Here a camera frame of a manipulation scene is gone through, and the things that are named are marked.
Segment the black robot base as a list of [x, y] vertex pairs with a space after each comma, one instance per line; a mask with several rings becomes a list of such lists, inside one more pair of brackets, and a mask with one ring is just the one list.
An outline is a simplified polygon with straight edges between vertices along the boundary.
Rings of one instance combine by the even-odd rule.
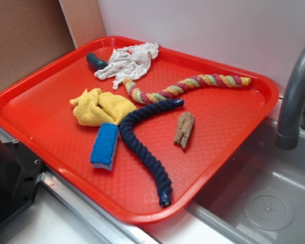
[[42, 164], [23, 143], [0, 140], [0, 228], [34, 203]]

